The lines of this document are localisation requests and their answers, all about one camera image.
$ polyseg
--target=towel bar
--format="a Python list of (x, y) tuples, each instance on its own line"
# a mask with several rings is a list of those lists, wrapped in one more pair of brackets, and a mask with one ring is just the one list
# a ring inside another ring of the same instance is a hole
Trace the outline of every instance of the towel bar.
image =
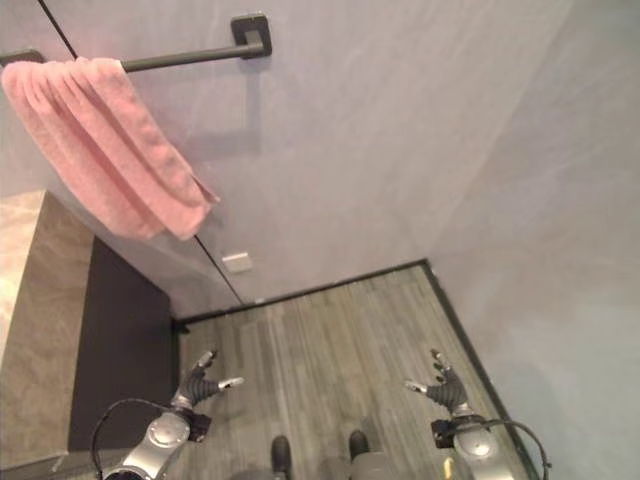
[[(236, 45), (232, 47), (177, 53), (173, 55), (142, 58), (139, 60), (125, 60), (122, 62), (122, 67), (125, 72), (139, 72), (153, 68), (210, 62), (214, 60), (224, 60), (226, 58), (243, 58), (247, 60), (271, 55), (271, 34), (269, 32), (269, 22), (266, 15), (256, 13), (233, 17), (231, 19), (231, 32), (236, 42)], [(34, 49), (0, 55), (0, 64), (3, 66), (20, 60), (43, 63), (45, 58), (40, 52)]]

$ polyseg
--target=robotic arm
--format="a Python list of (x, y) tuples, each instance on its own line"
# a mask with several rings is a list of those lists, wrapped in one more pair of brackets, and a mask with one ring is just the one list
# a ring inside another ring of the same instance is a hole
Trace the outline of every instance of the robotic arm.
[(442, 353), (431, 350), (431, 355), (435, 360), (434, 367), (440, 372), (440, 385), (427, 386), (407, 380), (405, 386), (412, 392), (426, 395), (451, 414), (449, 420), (431, 423), (436, 447), (455, 449), (461, 460), (454, 462), (455, 468), (461, 464), (461, 470), (474, 480), (514, 480), (495, 435), (483, 427), (486, 420), (469, 406), (467, 392), (457, 373)]
[(158, 480), (187, 441), (204, 440), (211, 418), (196, 414), (194, 407), (206, 398), (244, 383), (241, 377), (222, 381), (204, 379), (216, 354), (209, 351), (198, 360), (180, 383), (171, 406), (151, 422), (142, 441), (108, 473), (106, 480)]

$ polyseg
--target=pink towel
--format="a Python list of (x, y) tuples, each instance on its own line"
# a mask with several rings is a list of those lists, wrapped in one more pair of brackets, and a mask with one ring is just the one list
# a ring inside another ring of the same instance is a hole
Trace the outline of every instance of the pink towel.
[(217, 196), (194, 177), (117, 60), (16, 62), (11, 105), (69, 189), (109, 230), (146, 240), (194, 235)]

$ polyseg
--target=wall plate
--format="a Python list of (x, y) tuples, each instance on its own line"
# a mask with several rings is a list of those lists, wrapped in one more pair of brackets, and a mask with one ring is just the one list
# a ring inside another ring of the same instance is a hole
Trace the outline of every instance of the wall plate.
[(246, 272), (253, 268), (253, 262), (251, 262), (251, 257), (249, 257), (248, 252), (224, 256), (222, 257), (222, 263), (224, 263), (229, 273)]

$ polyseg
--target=wood-look floor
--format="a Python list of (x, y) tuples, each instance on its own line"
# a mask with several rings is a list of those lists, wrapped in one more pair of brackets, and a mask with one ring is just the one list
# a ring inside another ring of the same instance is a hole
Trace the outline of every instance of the wood-look floor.
[[(446, 411), (402, 387), (435, 382), (432, 347), (446, 352), (478, 413), (497, 416), (420, 267), (193, 325), (183, 368), (212, 346), (211, 376), (246, 383), (198, 408), (213, 417), (209, 436), (185, 448), (169, 479), (268, 478), (271, 439), (285, 434), (297, 480), (346, 480), (356, 428), (398, 479), (443, 478), (449, 452), (435, 448), (429, 423)], [(527, 478), (506, 433), (501, 442)]]

